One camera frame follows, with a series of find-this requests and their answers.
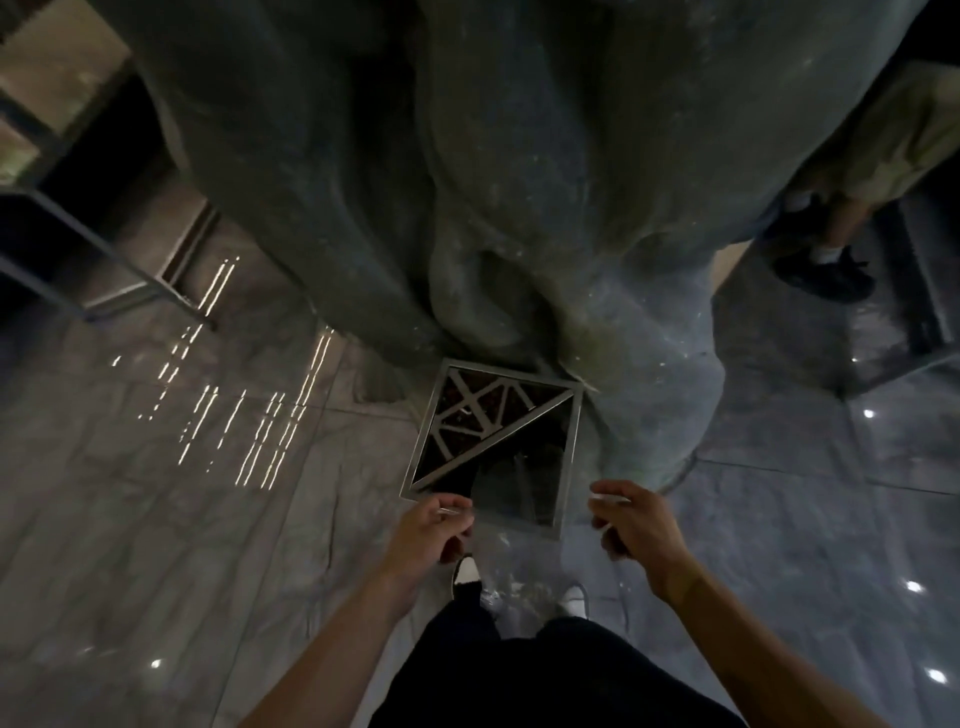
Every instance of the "shoe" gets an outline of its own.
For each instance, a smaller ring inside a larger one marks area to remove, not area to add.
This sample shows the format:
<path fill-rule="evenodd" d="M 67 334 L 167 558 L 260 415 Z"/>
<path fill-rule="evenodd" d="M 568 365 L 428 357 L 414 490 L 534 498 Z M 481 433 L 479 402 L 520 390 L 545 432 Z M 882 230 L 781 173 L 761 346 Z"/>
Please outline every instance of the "shoe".
<path fill-rule="evenodd" d="M 835 263 L 817 265 L 810 260 L 810 249 L 774 261 L 774 273 L 787 285 L 835 303 L 859 303 L 870 298 L 876 281 L 863 272 L 866 263 L 853 260 L 850 247 L 844 248 Z"/>
<path fill-rule="evenodd" d="M 503 611 L 503 596 L 499 592 L 490 592 L 483 588 L 480 570 L 472 554 L 463 556 L 457 562 L 450 579 L 450 595 L 456 601 L 479 604 L 496 619 Z"/>
<path fill-rule="evenodd" d="M 587 590 L 579 584 L 574 584 L 560 597 L 557 607 L 564 617 L 579 617 L 590 619 L 587 603 Z"/>
<path fill-rule="evenodd" d="M 784 212 L 773 225 L 767 228 L 762 237 L 765 240 L 774 240 L 778 237 L 789 236 L 806 240 L 810 237 L 823 234 L 827 227 L 829 207 L 814 198 L 810 206 L 799 212 Z"/>
<path fill-rule="evenodd" d="M 483 592 L 483 582 L 480 580 L 480 570 L 471 554 L 461 557 L 453 570 L 450 579 L 450 595 L 457 600 L 469 599 L 476 601 Z"/>

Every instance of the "white sneaker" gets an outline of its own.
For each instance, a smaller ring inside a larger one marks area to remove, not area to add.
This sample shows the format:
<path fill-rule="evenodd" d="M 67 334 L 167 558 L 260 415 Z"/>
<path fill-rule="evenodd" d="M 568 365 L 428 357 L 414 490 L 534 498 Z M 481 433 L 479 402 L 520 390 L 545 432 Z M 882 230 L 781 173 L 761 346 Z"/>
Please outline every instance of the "white sneaker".
<path fill-rule="evenodd" d="M 480 581 L 480 570 L 477 569 L 477 563 L 473 556 L 467 554 L 457 562 L 457 568 L 453 570 L 453 578 L 450 580 L 450 593 L 453 598 L 457 598 L 457 595 L 469 594 L 474 590 L 479 595 L 481 589 L 483 589 L 483 585 Z"/>
<path fill-rule="evenodd" d="M 457 562 L 457 567 L 453 570 L 453 578 L 450 579 L 450 594 L 454 599 L 478 600 L 480 606 L 490 612 L 494 619 L 503 611 L 503 596 L 500 592 L 483 588 L 480 570 L 471 554 L 467 554 Z"/>
<path fill-rule="evenodd" d="M 587 590 L 579 584 L 574 584 L 564 592 L 557 604 L 564 617 L 579 617 L 590 619 L 587 606 Z"/>

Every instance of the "right hand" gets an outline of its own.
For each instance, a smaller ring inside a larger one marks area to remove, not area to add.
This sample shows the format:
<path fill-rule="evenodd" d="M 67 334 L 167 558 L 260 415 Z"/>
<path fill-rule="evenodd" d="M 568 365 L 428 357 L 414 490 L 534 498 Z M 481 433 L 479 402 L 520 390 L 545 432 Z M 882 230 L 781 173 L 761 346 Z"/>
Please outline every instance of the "right hand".
<path fill-rule="evenodd" d="M 588 507 L 593 527 L 606 528 L 601 543 L 613 560 L 632 558 L 647 572 L 651 591 L 677 606 L 703 570 L 684 543 L 666 498 L 629 480 L 598 480 L 590 486 L 600 496 Z"/>

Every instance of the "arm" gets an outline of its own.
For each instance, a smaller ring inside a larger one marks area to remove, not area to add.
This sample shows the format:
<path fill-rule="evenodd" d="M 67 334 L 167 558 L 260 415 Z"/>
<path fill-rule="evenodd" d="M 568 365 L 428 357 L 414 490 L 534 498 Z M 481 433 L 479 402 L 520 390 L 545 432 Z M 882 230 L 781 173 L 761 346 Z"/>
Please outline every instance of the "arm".
<path fill-rule="evenodd" d="M 423 577 L 438 561 L 463 553 L 459 535 L 470 512 L 445 518 L 440 508 L 469 509 L 469 498 L 435 495 L 401 520 L 381 564 L 337 610 L 317 638 L 241 723 L 240 728 L 346 728 L 396 623 L 410 611 Z"/>
<path fill-rule="evenodd" d="M 593 525 L 614 559 L 633 558 L 707 658 L 752 728 L 889 728 L 850 692 L 800 659 L 701 566 L 666 500 L 626 480 L 591 486 Z"/>

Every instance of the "khaki shorts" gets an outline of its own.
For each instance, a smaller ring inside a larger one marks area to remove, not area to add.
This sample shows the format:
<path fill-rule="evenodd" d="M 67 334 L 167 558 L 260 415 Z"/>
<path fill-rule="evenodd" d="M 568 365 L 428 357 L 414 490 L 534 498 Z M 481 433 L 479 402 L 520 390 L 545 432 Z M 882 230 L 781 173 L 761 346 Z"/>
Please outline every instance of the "khaki shorts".
<path fill-rule="evenodd" d="M 800 171 L 801 189 L 882 205 L 960 149 L 960 67 L 909 61 Z"/>

